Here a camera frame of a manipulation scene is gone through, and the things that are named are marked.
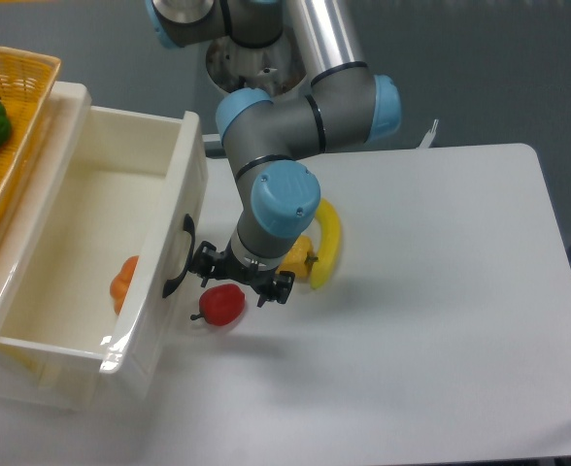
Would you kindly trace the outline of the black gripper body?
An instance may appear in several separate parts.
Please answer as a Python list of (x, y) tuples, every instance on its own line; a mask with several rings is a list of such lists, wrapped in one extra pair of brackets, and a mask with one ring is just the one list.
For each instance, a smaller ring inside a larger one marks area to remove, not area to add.
[(275, 287), (275, 271), (275, 267), (268, 268), (255, 259), (240, 261), (231, 247), (227, 247), (218, 253), (215, 279), (248, 285), (255, 291), (269, 291)]

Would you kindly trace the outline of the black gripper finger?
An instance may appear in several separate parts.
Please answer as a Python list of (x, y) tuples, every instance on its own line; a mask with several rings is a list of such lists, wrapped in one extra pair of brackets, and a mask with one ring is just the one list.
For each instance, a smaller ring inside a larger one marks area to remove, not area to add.
[(285, 271), (264, 274), (254, 283), (254, 291), (258, 295), (257, 307), (261, 308), (267, 302), (285, 304), (295, 282), (295, 274)]
[(218, 260), (217, 248), (208, 241), (202, 241), (192, 256), (190, 272), (201, 279), (201, 285), (206, 285), (213, 278)]

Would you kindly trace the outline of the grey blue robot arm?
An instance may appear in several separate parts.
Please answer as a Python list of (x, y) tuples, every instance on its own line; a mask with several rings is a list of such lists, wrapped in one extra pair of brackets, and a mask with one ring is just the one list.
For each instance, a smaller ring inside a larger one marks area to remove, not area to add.
[(203, 282), (250, 286), (260, 303), (284, 303), (294, 276), (280, 266), (319, 207), (318, 181), (303, 159), (394, 133), (401, 101), (392, 79), (371, 73), (343, 1), (150, 1), (166, 48), (228, 38), (267, 50), (290, 17), (311, 91), (275, 101), (244, 87), (218, 105), (216, 123), (243, 211), (224, 250), (192, 242), (184, 270)]

